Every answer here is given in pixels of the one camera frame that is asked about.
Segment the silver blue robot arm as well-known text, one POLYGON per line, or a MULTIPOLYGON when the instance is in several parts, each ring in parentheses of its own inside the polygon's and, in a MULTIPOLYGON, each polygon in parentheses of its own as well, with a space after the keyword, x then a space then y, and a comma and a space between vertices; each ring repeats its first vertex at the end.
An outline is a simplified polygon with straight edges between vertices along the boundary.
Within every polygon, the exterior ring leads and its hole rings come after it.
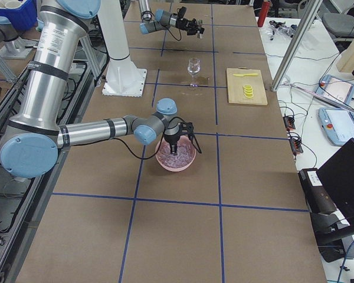
POLYGON ((202 38, 205 28, 202 26, 201 19, 192 20, 185 18, 186 7, 182 6, 177 13, 158 9, 155 13, 151 11, 148 1, 139 1, 140 17, 140 31, 142 34, 150 34, 156 31, 168 30, 169 28, 176 28, 181 31, 186 31, 187 35, 197 35, 202 38))
POLYGON ((79 40, 88 36, 98 17, 109 53, 107 86, 124 94, 144 82, 146 71, 131 61, 118 1, 44 1, 44 27, 18 114, 9 119, 0 140, 1 166, 15 177, 33 178, 50 171, 60 149, 134 135, 144 145, 176 124, 177 106, 170 98, 158 101, 148 118, 127 115, 90 123, 58 125, 57 115, 79 40))

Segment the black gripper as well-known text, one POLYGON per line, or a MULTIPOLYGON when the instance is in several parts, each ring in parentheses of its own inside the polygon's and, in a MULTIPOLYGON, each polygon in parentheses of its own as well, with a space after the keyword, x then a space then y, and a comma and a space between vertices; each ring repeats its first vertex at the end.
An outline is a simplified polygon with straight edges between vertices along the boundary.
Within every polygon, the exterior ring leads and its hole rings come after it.
POLYGON ((205 28, 196 27, 196 25, 202 25, 202 19, 188 20, 186 18, 177 18, 175 27, 179 30, 186 31, 188 35, 203 35, 205 28))
POLYGON ((170 145, 171 154, 177 155, 178 154, 178 145, 177 145, 177 143, 178 143, 178 141, 180 139, 179 133, 175 133, 175 134, 172 134, 172 135, 165 134, 164 135, 164 139, 170 145))

